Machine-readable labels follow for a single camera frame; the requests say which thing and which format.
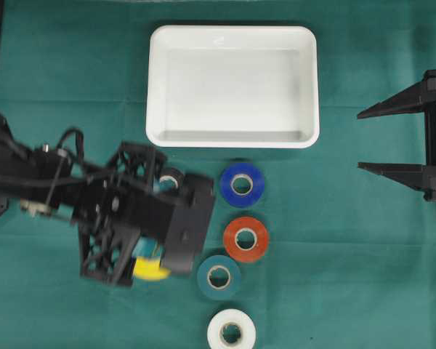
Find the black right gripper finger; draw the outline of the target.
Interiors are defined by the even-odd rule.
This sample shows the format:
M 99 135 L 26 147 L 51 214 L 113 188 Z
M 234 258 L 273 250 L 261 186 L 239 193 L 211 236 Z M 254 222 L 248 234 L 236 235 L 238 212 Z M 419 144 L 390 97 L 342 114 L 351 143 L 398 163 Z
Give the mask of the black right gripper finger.
M 421 164 L 385 164 L 358 162 L 358 168 L 386 177 L 414 190 L 429 190 L 425 166 Z
M 399 115 L 406 113 L 420 113 L 424 111 L 424 97 L 427 93 L 427 83 L 417 82 L 412 86 L 398 92 L 396 95 L 379 102 L 358 115 L 358 119 L 367 119 L 379 116 Z

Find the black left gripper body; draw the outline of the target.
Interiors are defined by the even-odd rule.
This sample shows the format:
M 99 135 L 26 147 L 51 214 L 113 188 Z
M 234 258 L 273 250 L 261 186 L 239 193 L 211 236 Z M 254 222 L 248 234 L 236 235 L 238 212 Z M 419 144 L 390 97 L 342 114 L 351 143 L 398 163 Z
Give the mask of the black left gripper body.
M 163 244 L 173 218 L 173 193 L 157 193 L 167 157 L 150 145 L 123 142 L 103 167 L 76 158 L 87 181 L 78 190 L 72 219 L 78 225 L 80 274 L 111 286 L 131 287 L 143 238 Z

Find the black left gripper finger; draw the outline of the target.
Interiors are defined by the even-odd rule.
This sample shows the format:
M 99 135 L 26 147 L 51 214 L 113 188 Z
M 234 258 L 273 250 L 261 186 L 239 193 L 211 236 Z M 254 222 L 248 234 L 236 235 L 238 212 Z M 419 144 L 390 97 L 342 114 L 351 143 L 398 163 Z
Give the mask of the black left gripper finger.
M 154 180 L 153 192 L 163 193 L 171 189 L 171 178 L 167 174 L 161 174 L 158 179 Z
M 140 237 L 136 245 L 136 258 L 159 260 L 163 255 L 163 246 L 153 238 Z

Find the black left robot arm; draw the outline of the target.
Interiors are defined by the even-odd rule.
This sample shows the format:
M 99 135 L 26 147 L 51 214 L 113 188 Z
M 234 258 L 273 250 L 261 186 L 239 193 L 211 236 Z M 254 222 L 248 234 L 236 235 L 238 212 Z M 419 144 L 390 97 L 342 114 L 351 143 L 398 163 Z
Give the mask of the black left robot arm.
M 154 190 L 165 162 L 154 147 L 123 142 L 106 164 L 93 164 L 84 158 L 77 128 L 65 130 L 53 148 L 31 149 L 14 139 L 0 115 L 0 199 L 16 198 L 42 215 L 70 207 L 80 274 L 105 284 L 132 283 L 141 240 L 169 242 L 175 195 Z

